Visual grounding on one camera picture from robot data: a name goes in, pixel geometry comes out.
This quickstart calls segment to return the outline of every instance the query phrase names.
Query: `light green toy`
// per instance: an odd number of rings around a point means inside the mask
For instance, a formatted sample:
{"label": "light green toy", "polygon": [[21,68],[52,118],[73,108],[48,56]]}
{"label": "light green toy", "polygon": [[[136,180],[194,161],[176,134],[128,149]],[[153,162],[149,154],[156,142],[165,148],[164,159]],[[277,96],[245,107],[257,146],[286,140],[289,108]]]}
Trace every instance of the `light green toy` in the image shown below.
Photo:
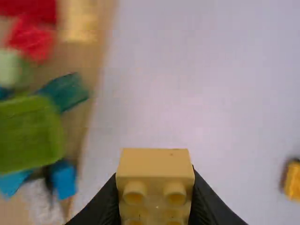
{"label": "light green toy", "polygon": [[0,175],[55,163],[64,154],[63,129],[47,97],[0,102]]}
{"label": "light green toy", "polygon": [[14,49],[0,50],[0,86],[20,88],[31,81],[32,67],[19,51]]}

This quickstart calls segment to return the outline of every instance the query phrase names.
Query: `yellow lego brick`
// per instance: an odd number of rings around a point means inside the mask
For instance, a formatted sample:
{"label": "yellow lego brick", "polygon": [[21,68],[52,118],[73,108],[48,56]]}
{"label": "yellow lego brick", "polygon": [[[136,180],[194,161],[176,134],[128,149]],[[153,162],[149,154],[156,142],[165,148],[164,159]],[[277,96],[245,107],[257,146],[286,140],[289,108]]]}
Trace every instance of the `yellow lego brick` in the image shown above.
{"label": "yellow lego brick", "polygon": [[60,0],[60,38],[64,42],[96,41],[97,1]]}
{"label": "yellow lego brick", "polygon": [[300,162],[288,165],[284,191],[290,200],[300,202]]}
{"label": "yellow lego brick", "polygon": [[124,149],[116,173],[123,225],[186,225],[195,182],[187,149]]}

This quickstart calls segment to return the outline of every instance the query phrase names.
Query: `gray floor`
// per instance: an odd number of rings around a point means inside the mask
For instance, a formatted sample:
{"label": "gray floor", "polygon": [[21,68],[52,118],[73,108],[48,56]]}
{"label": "gray floor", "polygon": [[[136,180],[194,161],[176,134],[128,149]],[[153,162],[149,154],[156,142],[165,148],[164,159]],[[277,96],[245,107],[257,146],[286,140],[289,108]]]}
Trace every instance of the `gray floor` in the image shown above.
{"label": "gray floor", "polygon": [[75,212],[122,147],[183,147],[249,224],[298,223],[278,186],[300,156],[299,21],[296,0],[120,0]]}

